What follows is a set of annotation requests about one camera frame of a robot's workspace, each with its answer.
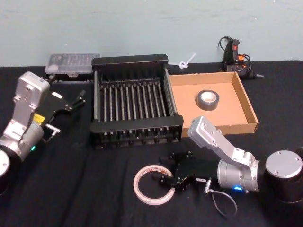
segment duct tape roll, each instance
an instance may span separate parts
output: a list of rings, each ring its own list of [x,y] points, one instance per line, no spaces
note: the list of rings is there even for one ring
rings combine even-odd
[[[151,166],[146,166],[144,168],[142,168],[134,177],[134,192],[136,194],[136,196],[138,197],[138,199],[140,199],[142,202],[149,204],[149,205],[161,205],[166,203],[167,201],[169,201],[172,196],[175,193],[175,188],[171,188],[169,190],[169,192],[158,199],[151,199],[146,197],[145,195],[142,194],[142,192],[139,190],[139,181],[140,178],[149,172],[160,172],[162,174],[168,175],[168,176],[173,176],[171,171],[169,171],[167,168],[164,168],[162,166],[157,166],[157,165],[151,165]]]
[[[219,102],[219,95],[212,90],[200,91],[196,103],[202,109],[211,111],[217,108]]]

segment cardboard tray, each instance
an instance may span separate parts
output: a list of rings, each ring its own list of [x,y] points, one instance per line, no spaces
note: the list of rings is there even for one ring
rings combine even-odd
[[[258,119],[236,72],[171,75],[177,111],[183,116],[182,137],[194,118],[206,116],[223,134],[253,133]],[[202,90],[213,90],[220,99],[213,111],[204,111],[196,104]]]

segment wall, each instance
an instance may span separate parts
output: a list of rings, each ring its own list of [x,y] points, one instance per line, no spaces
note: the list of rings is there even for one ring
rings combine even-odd
[[[55,52],[214,62],[224,35],[253,61],[303,60],[302,9],[301,0],[1,0],[0,66],[45,65]]]

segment clear tape roll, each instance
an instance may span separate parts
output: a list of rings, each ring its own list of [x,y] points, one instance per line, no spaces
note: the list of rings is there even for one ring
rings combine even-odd
[[[147,196],[143,195],[143,193],[139,190],[139,181],[140,181],[141,177],[144,174],[149,173],[149,172],[160,172],[167,176],[173,177],[173,174],[171,173],[171,171],[169,171],[167,168],[162,167],[162,166],[151,165],[151,166],[146,166],[146,167],[142,168],[134,177],[134,192],[135,192],[136,196],[142,202],[149,204],[149,205],[153,205],[153,206],[161,205],[161,204],[168,202],[174,195],[175,188],[171,188],[165,196],[163,196],[161,198],[157,198],[157,199],[148,198]]]

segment black tablecloth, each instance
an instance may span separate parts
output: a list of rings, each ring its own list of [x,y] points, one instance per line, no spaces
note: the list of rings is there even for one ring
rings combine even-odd
[[[170,74],[216,72],[217,63],[170,67]],[[244,87],[260,122],[255,134],[230,135],[235,146],[265,160],[277,150],[303,145],[303,61],[254,62],[263,79],[244,81]],[[0,68],[0,131],[13,111],[17,78],[26,71],[44,75],[43,67]],[[190,186],[175,193],[161,206],[139,201],[133,190],[135,174],[144,166],[160,164],[159,157],[191,150],[206,159],[218,159],[202,151],[190,139],[180,143],[94,151],[89,140],[92,116],[91,83],[53,84],[52,90],[73,100],[85,89],[87,104],[73,116],[60,116],[53,124],[62,132],[50,143],[39,144],[23,163],[17,181],[0,197],[0,226],[99,227],[99,226],[303,226],[303,205],[285,205],[261,193],[227,191],[239,211],[223,218],[203,187]],[[151,176],[140,183],[149,196],[167,191]]]

